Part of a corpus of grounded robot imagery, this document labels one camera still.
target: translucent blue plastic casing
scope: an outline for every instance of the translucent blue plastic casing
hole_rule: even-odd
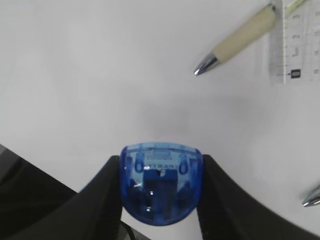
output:
[[[120,156],[121,200],[135,219],[166,226],[181,221],[198,204],[203,157],[175,143],[126,146]]]

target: desk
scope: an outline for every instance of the desk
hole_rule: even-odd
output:
[[[320,183],[319,87],[271,86],[267,35],[193,75],[266,1],[14,2],[0,3],[1,144],[76,191],[126,145],[189,145],[320,235],[320,207],[301,205]],[[201,238],[196,212],[167,227],[122,220],[153,240]]]

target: transparent ruler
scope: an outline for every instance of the transparent ruler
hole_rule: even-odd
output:
[[[320,0],[274,0],[277,23],[270,32],[269,72],[276,84],[320,84]]]

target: pen tip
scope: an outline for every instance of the pen tip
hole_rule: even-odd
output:
[[[305,208],[306,208],[306,207],[310,207],[310,202],[308,202],[308,201],[307,201],[307,202],[304,202],[304,203],[303,203],[303,206],[304,206]]]
[[[200,72],[200,69],[197,69],[194,71],[194,75],[198,76],[199,75],[199,72]]]

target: pen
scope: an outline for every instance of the pen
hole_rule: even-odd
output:
[[[302,202],[304,207],[313,207],[320,204],[320,186],[313,190]]]
[[[288,17],[290,14],[292,14],[297,8],[299,8],[303,3],[305,3],[307,0],[295,0],[292,3],[290,3],[285,8],[285,16]]]
[[[198,76],[227,62],[249,44],[270,31],[275,24],[276,7],[273,4],[269,4],[236,32],[218,44],[196,67],[194,75]]]

